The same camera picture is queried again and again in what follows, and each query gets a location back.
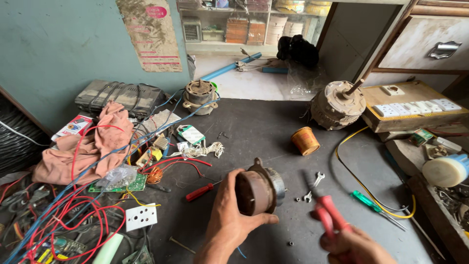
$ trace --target white switch board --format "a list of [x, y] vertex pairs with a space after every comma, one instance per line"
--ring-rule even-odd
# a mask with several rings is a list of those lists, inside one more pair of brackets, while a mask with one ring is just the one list
[[420, 111], [418, 110], [417, 107], [410, 103], [402, 103], [401, 104], [407, 111], [409, 111], [412, 115], [419, 115]]
[[388, 104], [379, 104], [373, 106], [373, 108], [379, 113], [380, 116], [382, 117], [393, 117], [393, 116], [399, 116], [399, 113], [394, 110], [393, 107], [391, 107]]
[[433, 99], [430, 102], [437, 104], [443, 111], [461, 110], [461, 107], [448, 99]]
[[423, 102], [431, 110], [432, 113], [443, 112], [443, 110], [441, 110], [441, 108], [437, 104], [434, 104], [430, 101], [423, 101]]
[[411, 105], [417, 107], [421, 114], [429, 114], [431, 110], [422, 101], [410, 102]]
[[409, 111], [407, 111], [402, 105], [398, 104], [398, 103], [392, 103], [392, 104], [389, 104], [390, 106], [392, 106], [394, 108], [394, 110], [396, 110], [398, 113], [399, 113], [399, 116], [410, 116], [411, 113]]
[[158, 222], [156, 218], [155, 203], [147, 204], [149, 206], [139, 206], [125, 210], [126, 231], [132, 231], [148, 225], [154, 225]]
[[406, 94], [403, 90], [401, 90], [395, 85], [383, 85], [381, 86], [381, 90], [383, 90], [387, 95], [390, 96]]

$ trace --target hand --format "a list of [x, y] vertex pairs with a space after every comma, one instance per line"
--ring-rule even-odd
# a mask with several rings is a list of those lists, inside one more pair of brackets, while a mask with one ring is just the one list
[[350, 226], [353, 232], [342, 231], [336, 235], [336, 242], [331, 243], [325, 234], [319, 240], [321, 247], [329, 251], [330, 264], [341, 264], [337, 255], [349, 253], [356, 264], [397, 264], [395, 260], [364, 231]]
[[241, 245], [252, 230], [262, 224], [279, 222], [279, 217], [276, 215], [262, 213], [249, 217], [239, 212], [234, 186], [236, 175], [244, 171], [246, 170], [234, 170], [220, 183], [204, 247], [197, 253], [194, 263], [226, 263], [231, 253]]

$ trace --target white wire bundle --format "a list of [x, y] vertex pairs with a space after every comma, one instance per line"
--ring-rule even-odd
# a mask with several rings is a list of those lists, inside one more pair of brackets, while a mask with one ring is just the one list
[[186, 156], [189, 158], [197, 158], [200, 156], [207, 156], [210, 152], [215, 152], [215, 157], [220, 158], [221, 154], [223, 153], [223, 145], [221, 142], [214, 142], [208, 148], [199, 142], [195, 145], [195, 148], [189, 148], [189, 152], [186, 153]]

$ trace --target screwdriver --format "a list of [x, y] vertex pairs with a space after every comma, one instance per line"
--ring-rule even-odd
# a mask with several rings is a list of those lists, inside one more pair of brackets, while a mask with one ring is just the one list
[[378, 206], [376, 205], [374, 202], [372, 202], [370, 199], [368, 199], [365, 195], [363, 195], [362, 193], [360, 193], [359, 191], [353, 191], [352, 194], [350, 194], [350, 196], [352, 196], [353, 198], [361, 201], [364, 205], [367, 205], [368, 207], [370, 207], [371, 209], [373, 209], [373, 211], [381, 214], [382, 216], [385, 216], [387, 217], [388, 219], [390, 219], [393, 223], [397, 224], [399, 227], [402, 227], [406, 230], [408, 230], [407, 228], [405, 228], [403, 225], [401, 225], [399, 222], [397, 222], [394, 218], [390, 217], [389, 215], [387, 215], [386, 213], [383, 212], [383, 210]]
[[206, 193], [206, 192], [212, 190], [212, 189], [213, 189], [213, 186], [214, 186], [215, 184], [220, 183], [221, 181], [222, 181], [222, 180], [217, 181], [217, 182], [214, 183], [214, 184], [209, 183], [209, 184], [207, 184], [207, 186], [204, 186], [204, 187], [202, 187], [202, 188], [199, 188], [199, 189], [193, 191], [192, 193], [186, 195], [186, 200], [187, 200], [188, 202], [190, 202], [190, 201], [196, 199], [197, 197], [203, 195], [204, 193]]

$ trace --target black work surface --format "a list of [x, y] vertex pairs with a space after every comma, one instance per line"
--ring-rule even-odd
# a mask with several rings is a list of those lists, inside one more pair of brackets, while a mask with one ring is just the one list
[[[323, 227], [309, 216], [314, 202], [295, 201], [308, 191], [300, 173], [301, 169], [306, 169], [312, 174], [318, 171], [325, 174], [318, 187], [332, 195], [337, 209], [347, 221], [366, 231], [398, 263], [432, 263], [437, 254], [410, 220], [399, 220], [409, 229], [404, 232], [349, 196], [354, 190], [365, 191], [336, 159], [334, 149], [347, 135], [365, 127], [364, 122], [359, 120], [342, 130], [326, 131], [315, 121], [306, 123], [306, 118], [299, 118], [305, 105], [298, 101], [222, 99], [210, 115], [193, 116], [179, 123], [195, 126], [206, 136], [207, 146], [220, 141], [225, 147], [220, 158], [213, 153], [200, 158], [213, 164], [212, 167], [193, 162], [206, 177], [222, 179], [233, 169], [247, 169], [255, 157], [260, 157], [265, 167], [274, 168], [282, 176], [288, 189], [283, 204], [275, 211], [280, 223], [264, 225], [251, 232], [240, 246], [247, 259], [236, 250], [228, 262], [327, 263], [327, 253], [318, 243]], [[183, 117], [187, 111], [180, 108], [176, 114]], [[290, 141], [290, 136], [304, 126], [313, 129], [321, 144], [319, 150], [308, 156], [301, 156]], [[217, 140], [220, 132], [226, 132], [229, 139], [221, 136]], [[385, 160], [385, 149], [379, 138], [367, 129], [344, 143], [340, 153], [343, 161], [382, 202], [398, 208], [401, 204], [409, 204], [410, 197]], [[158, 223], [150, 231], [151, 252], [156, 263], [192, 263], [194, 255], [168, 239], [172, 236], [195, 251], [201, 248], [218, 186], [192, 202], [187, 202], [185, 195], [211, 182], [200, 179], [193, 166], [176, 163], [164, 171], [160, 183], [172, 192], [146, 188], [135, 193], [146, 202], [161, 204], [157, 207]], [[135, 203], [126, 202], [122, 206], [128, 209], [135, 207]], [[113, 263], [120, 263], [128, 256], [128, 248], [124, 247], [127, 244], [123, 241]]]

